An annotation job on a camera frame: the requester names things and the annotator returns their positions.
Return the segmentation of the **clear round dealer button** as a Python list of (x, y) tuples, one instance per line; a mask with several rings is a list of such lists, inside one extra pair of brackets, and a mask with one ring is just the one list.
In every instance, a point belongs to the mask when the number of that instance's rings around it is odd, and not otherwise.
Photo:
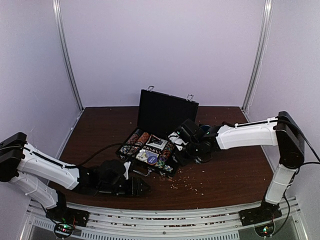
[(147, 150), (141, 150), (137, 155), (136, 159), (142, 162), (147, 162), (149, 152)]

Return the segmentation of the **black poker case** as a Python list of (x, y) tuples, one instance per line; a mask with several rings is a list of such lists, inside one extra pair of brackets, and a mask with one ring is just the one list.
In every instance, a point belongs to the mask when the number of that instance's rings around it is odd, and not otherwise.
[[(187, 97), (181, 98), (157, 92), (153, 90), (152, 86), (150, 86), (148, 89), (141, 90), (137, 125), (134, 131), (124, 141), (123, 145), (137, 129), (142, 130), (143, 133), (149, 133), (149, 136), (155, 135), (158, 138), (167, 140), (169, 143), (170, 141), (168, 136), (180, 124), (187, 119), (195, 121), (199, 104), (193, 100), (193, 97), (194, 96), (192, 94), (188, 94)], [(157, 153), (160, 156), (163, 150), (147, 146), (146, 143), (143, 146), (140, 146), (140, 150), (148, 150)], [(139, 167), (146, 168), (168, 178), (173, 178), (180, 166), (180, 164), (175, 160), (175, 151), (177, 150), (176, 146), (174, 146), (169, 159), (165, 163), (165, 165), (169, 165), (173, 168), (172, 173), (165, 172), (163, 168), (156, 167), (156, 164), (149, 165), (146, 162), (137, 160), (136, 155), (140, 152), (140, 150), (131, 157), (129, 157), (128, 154), (121, 155), (121, 147), (119, 147), (116, 151), (116, 154), (121, 159), (132, 161)]]

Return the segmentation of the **dark blue mug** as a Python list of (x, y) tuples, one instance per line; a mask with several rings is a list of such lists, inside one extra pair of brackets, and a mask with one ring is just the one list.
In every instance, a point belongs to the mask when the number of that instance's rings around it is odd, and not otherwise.
[(212, 160), (212, 153), (211, 153), (212, 143), (210, 142), (210, 140), (205, 138), (210, 128), (211, 128), (210, 125), (200, 126), (200, 129), (204, 132), (203, 136), (201, 136), (199, 140), (199, 143), (202, 147), (202, 154), (198, 160), (200, 164), (208, 163)]

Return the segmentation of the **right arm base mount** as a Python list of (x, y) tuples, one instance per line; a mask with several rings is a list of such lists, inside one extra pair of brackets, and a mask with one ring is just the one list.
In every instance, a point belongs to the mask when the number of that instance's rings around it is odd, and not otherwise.
[(243, 227), (272, 221), (283, 215), (279, 204), (267, 202), (262, 202), (259, 207), (241, 210), (238, 214)]

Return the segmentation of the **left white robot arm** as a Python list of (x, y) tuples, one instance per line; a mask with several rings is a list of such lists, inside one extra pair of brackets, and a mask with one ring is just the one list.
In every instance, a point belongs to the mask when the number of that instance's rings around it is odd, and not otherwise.
[(17, 185), (26, 196), (38, 201), (61, 222), (72, 218), (63, 193), (49, 188), (40, 178), (77, 194), (95, 196), (139, 196), (150, 190), (140, 177), (130, 175), (131, 162), (106, 160), (99, 166), (84, 167), (51, 157), (27, 142), (18, 132), (0, 143), (0, 180)]

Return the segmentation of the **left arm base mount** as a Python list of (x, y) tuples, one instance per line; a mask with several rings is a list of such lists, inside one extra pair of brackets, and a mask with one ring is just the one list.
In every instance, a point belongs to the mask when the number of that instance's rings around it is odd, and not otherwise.
[(86, 227), (90, 216), (88, 211), (66, 206), (56, 206), (51, 209), (46, 208), (45, 210), (46, 215), (51, 220), (79, 227)]

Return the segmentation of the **brown poker chip roll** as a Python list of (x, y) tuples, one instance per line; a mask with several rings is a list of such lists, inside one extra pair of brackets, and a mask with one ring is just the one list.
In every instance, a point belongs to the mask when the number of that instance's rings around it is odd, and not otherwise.
[(138, 146), (143, 146), (147, 140), (149, 139), (150, 137), (150, 134), (148, 132), (144, 132), (140, 137), (139, 139), (137, 140), (136, 144)]

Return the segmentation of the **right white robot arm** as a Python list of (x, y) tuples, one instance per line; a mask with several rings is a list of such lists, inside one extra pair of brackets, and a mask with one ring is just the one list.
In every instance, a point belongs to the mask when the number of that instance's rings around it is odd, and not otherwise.
[(275, 212), (297, 170), (305, 162), (305, 140), (295, 120), (287, 111), (265, 120), (220, 125), (196, 124), (185, 120), (168, 139), (185, 158), (199, 159), (214, 152), (259, 146), (278, 157), (273, 163), (273, 177), (256, 210), (259, 220), (268, 220)]

